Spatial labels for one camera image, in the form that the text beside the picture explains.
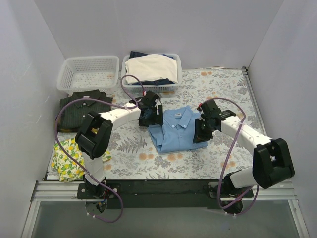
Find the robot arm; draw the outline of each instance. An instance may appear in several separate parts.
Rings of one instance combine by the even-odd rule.
[[[214,100],[200,104],[201,117],[196,119],[194,142],[207,141],[212,133],[219,130],[235,137],[240,119],[230,110],[221,111]],[[294,176],[294,167],[287,143],[283,139],[273,140],[243,125],[237,142],[253,155],[253,166],[228,174],[223,189],[227,192],[259,185],[269,188]]]
[[[138,107],[133,107],[132,101],[127,103],[127,109],[115,109],[110,112],[97,114],[89,112],[84,124],[77,132],[75,141],[83,153],[85,167],[99,182],[105,180],[103,168],[103,154],[106,151],[111,132],[118,127],[134,120],[139,120],[140,126],[163,124],[163,107],[156,106],[159,96],[151,91],[139,98]],[[90,176],[84,176],[87,190],[99,197],[104,192],[103,188]]]

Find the lemon print fabric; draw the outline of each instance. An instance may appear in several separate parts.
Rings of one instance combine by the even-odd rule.
[[[84,165],[84,157],[82,152],[79,150],[78,145],[75,142],[75,138],[64,140],[60,142],[64,149],[81,165]],[[51,167],[55,168],[59,174],[60,182],[71,182],[74,180],[81,179],[85,174],[84,170],[72,161],[56,143],[54,145],[55,155],[52,159]],[[112,159],[110,152],[107,150],[103,154],[103,161]]]

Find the empty basket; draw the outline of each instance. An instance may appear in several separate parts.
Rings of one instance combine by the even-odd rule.
[[[57,88],[69,95],[99,89],[113,93],[119,74],[117,56],[74,57],[65,60]]]

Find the white plastic basket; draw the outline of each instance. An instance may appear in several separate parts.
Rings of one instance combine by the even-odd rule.
[[[119,74],[117,56],[74,57],[65,60],[57,88],[69,95],[99,89],[113,93]]]
[[[180,58],[177,54],[166,54],[166,55],[173,57],[174,60],[177,61],[177,81],[178,81],[178,83],[169,84],[169,85],[159,85],[159,86],[144,85],[144,87],[146,88],[147,91],[151,90],[152,92],[155,92],[155,93],[174,92],[177,89],[177,87],[181,85],[182,78],[183,78],[183,72],[182,72],[182,64],[180,62]],[[123,77],[127,73],[127,70],[125,68],[125,63],[128,61],[129,57],[130,56],[127,55],[123,58],[121,77]],[[140,85],[128,85],[125,79],[123,79],[123,87],[125,87],[131,93],[142,93],[142,88]]]

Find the table surface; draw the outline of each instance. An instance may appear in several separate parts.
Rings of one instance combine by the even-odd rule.
[[[189,105],[195,112],[199,103],[214,97],[228,98],[245,111],[245,124],[261,132],[259,118],[252,105],[242,71],[237,69],[184,70],[182,85],[170,93],[160,93],[163,110]],[[124,105],[129,98],[118,87],[113,103]],[[218,101],[222,110],[242,113],[229,102]],[[59,133],[59,140],[70,139],[75,133]],[[216,131],[208,147],[176,153],[159,154],[146,128],[132,121],[112,132],[108,150],[112,159],[104,162],[107,179],[209,179],[219,178],[232,138]],[[58,173],[49,163],[46,180],[58,180]],[[236,144],[226,174],[252,165],[252,156]]]

